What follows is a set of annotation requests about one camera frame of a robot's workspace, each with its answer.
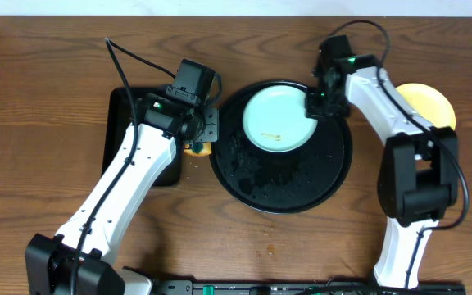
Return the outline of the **green and yellow sponge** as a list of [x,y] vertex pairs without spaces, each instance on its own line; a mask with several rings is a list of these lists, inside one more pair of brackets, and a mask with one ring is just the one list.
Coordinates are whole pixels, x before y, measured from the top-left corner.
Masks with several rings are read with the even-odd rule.
[[208,157],[211,155],[211,144],[210,143],[185,144],[184,153],[192,157]]

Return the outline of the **light blue plate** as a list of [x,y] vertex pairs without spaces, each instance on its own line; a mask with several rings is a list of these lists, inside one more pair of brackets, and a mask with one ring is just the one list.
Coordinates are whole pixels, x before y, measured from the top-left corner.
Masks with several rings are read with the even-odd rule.
[[248,140],[266,152],[290,152],[315,133],[318,121],[306,117],[306,94],[287,85],[264,88],[243,110],[243,131]]

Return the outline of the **yellow plate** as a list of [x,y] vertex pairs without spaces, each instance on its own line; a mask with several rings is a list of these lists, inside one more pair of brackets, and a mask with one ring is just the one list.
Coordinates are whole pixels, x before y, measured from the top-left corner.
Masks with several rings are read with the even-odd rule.
[[437,89],[426,84],[409,83],[396,87],[406,102],[437,128],[456,129],[456,115],[451,103]]

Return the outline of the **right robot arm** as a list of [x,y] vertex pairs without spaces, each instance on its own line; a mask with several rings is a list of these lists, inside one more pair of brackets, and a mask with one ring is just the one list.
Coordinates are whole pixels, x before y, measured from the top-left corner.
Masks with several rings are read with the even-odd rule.
[[383,144],[377,180],[388,217],[374,278],[379,286],[417,289],[418,269],[432,232],[467,187],[457,160],[458,139],[450,125],[424,118],[389,80],[373,55],[321,53],[306,99],[308,116],[322,119],[359,109]]

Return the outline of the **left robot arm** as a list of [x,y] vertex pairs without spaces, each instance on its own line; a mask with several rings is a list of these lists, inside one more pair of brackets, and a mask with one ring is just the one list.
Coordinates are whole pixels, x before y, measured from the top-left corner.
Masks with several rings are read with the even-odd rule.
[[101,179],[55,235],[32,237],[25,266],[32,294],[149,294],[153,282],[114,269],[125,233],[157,178],[183,144],[217,139],[217,110],[207,94],[183,90],[129,99],[125,136]]

